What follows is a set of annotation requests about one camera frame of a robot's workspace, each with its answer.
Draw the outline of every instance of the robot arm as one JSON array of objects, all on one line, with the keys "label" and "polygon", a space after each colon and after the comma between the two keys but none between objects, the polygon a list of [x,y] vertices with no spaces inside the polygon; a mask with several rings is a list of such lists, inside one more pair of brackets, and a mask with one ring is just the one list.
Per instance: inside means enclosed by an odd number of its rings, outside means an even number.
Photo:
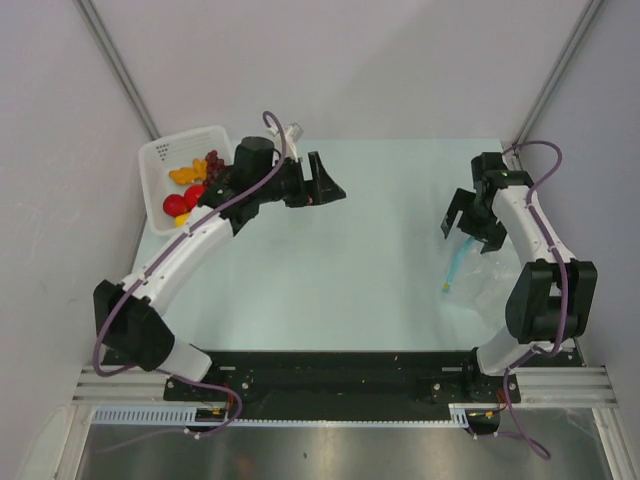
[{"label": "robot arm", "polygon": [[[292,146],[299,134],[295,125],[287,129],[288,152],[296,151]],[[100,333],[107,319],[113,317],[103,344],[146,371],[160,370],[192,381],[204,377],[211,366],[209,356],[175,338],[162,320],[171,300],[202,259],[237,235],[263,203],[282,200],[286,206],[296,208],[346,197],[325,171],[317,152],[309,154],[311,180],[304,180],[300,160],[288,157],[280,160],[283,163],[270,180],[246,195],[247,189],[272,171],[275,150],[276,145],[269,139],[244,138],[236,149],[233,165],[207,188],[182,233],[118,285],[104,280],[96,287],[97,331]],[[233,199],[238,201],[229,205]],[[114,316],[115,306],[125,294],[130,296]]]},{"label": "robot arm", "polygon": [[[442,222],[445,238],[462,212],[458,227],[484,243],[482,253],[499,250],[507,232],[522,272],[505,307],[506,327],[478,349],[478,363],[486,374],[502,374],[532,344],[554,342],[561,315],[560,272],[549,248],[555,244],[568,276],[567,323],[563,340],[582,335],[595,291],[597,271],[592,262],[579,261],[558,239],[524,171],[508,170],[501,153],[483,153],[471,161],[474,192],[458,189]],[[543,232],[531,214],[538,212]]]}]

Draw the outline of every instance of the gray wall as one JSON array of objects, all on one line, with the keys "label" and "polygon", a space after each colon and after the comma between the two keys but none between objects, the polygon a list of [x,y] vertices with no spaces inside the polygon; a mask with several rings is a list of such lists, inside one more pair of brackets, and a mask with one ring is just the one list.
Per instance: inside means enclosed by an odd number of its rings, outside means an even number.
[{"label": "gray wall", "polygon": [[[640,2],[612,0],[530,139],[556,141],[566,155],[541,190],[558,233],[600,277],[584,338],[606,364],[640,446]],[[553,152],[531,147],[525,166],[539,175]]]},{"label": "gray wall", "polygon": [[70,0],[0,15],[0,478],[71,399],[142,224],[146,138]]},{"label": "gray wall", "polygon": [[587,3],[95,0],[163,134],[321,140],[513,138]]}]

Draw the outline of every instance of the white plastic basket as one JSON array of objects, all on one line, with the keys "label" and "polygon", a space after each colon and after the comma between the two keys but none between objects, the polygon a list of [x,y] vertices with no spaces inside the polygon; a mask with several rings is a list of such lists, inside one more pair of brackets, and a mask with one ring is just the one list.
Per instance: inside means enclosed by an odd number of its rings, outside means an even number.
[{"label": "white plastic basket", "polygon": [[188,185],[177,185],[169,172],[192,166],[194,158],[204,160],[211,150],[217,150],[218,157],[227,165],[232,163],[229,138],[221,126],[196,128],[142,146],[138,152],[140,179],[149,226],[154,233],[172,235],[179,230],[173,218],[162,210],[162,204],[167,195],[184,194]]}]

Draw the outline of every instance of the red fruit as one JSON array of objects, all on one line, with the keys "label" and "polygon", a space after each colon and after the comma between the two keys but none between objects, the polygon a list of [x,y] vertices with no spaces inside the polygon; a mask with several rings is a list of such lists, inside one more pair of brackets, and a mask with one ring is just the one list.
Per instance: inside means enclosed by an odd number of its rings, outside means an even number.
[{"label": "red fruit", "polygon": [[164,210],[164,213],[172,217],[177,217],[189,211],[184,198],[182,198],[182,195],[178,195],[177,193],[172,193],[164,199],[162,209]]},{"label": "red fruit", "polygon": [[184,201],[187,204],[187,208],[191,210],[198,204],[198,199],[207,189],[204,185],[191,185],[184,192]]}]

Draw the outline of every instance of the plastic bag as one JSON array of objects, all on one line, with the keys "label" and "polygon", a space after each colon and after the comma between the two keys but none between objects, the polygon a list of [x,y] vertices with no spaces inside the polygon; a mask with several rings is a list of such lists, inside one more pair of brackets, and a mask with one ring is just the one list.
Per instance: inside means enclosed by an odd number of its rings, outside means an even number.
[{"label": "plastic bag", "polygon": [[487,327],[497,331],[505,325],[505,305],[521,267],[508,237],[497,252],[481,254],[482,247],[476,240],[464,240],[448,278],[443,279],[443,301],[475,310]]}]

